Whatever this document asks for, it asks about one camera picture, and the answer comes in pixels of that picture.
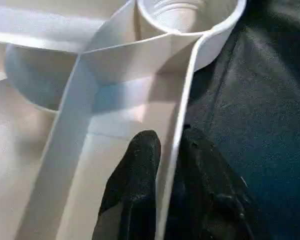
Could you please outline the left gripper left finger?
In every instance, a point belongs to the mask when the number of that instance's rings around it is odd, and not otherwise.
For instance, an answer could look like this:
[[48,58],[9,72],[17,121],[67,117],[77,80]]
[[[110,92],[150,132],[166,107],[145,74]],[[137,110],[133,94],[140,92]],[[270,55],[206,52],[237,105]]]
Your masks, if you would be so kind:
[[107,180],[92,239],[155,238],[160,157],[161,142],[154,130],[140,131],[132,138]]

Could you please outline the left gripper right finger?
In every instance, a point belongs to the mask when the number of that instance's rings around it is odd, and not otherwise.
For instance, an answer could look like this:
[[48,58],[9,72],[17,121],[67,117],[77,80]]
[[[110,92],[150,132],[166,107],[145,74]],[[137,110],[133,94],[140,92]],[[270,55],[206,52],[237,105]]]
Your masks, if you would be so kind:
[[244,180],[198,128],[183,129],[167,240],[260,240],[258,210]]

